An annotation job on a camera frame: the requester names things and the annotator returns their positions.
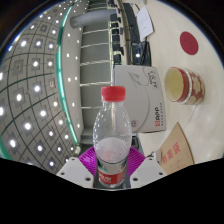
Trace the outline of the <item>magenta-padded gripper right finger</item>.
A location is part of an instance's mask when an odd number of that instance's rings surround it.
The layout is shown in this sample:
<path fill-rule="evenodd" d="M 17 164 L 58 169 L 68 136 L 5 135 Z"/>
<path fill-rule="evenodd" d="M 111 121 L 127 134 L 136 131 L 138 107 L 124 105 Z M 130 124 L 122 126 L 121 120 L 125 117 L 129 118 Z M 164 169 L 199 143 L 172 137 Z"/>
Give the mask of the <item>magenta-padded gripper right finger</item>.
<path fill-rule="evenodd" d="M 160 165 L 161 151 L 145 157 L 135 148 L 128 155 L 128 176 L 131 188 L 140 188 L 166 176 Z"/>

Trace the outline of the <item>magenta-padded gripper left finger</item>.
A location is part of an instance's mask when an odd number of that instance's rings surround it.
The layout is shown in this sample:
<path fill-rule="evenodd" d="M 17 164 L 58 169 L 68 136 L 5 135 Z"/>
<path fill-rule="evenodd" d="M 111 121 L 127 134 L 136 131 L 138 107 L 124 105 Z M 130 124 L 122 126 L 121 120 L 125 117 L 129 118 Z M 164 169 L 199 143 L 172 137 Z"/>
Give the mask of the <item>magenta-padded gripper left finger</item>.
<path fill-rule="evenodd" d="M 92 188 L 97 172 L 97 158 L 93 147 L 79 157 L 70 157 L 57 176 L 84 188 Z"/>

